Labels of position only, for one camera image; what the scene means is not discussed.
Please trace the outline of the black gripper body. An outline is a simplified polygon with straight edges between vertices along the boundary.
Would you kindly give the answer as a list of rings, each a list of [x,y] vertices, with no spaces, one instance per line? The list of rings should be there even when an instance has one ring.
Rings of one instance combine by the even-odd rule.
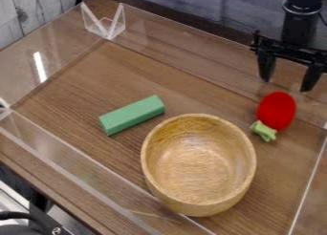
[[[316,35],[307,45],[295,45],[282,40],[279,33],[252,33],[251,50],[256,54],[260,65],[271,65],[278,58],[303,65],[320,64],[327,66],[327,38]]]

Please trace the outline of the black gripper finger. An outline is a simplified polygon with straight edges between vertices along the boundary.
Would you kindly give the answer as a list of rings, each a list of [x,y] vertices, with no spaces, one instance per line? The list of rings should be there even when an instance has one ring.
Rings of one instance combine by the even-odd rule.
[[[276,68],[276,58],[266,50],[259,50],[256,60],[260,78],[268,82]]]
[[[303,82],[300,87],[302,92],[308,92],[314,88],[323,74],[327,74],[327,65],[322,63],[312,63],[308,66],[308,69],[303,77]]]

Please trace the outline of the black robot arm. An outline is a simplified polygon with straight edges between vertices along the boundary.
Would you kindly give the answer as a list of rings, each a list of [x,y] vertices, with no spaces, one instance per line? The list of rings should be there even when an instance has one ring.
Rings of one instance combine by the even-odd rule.
[[[260,78],[268,82],[276,68],[276,59],[307,66],[300,91],[311,91],[323,74],[327,74],[327,43],[320,44],[318,21],[324,0],[284,0],[283,28],[278,35],[252,33],[251,50],[256,55]]]

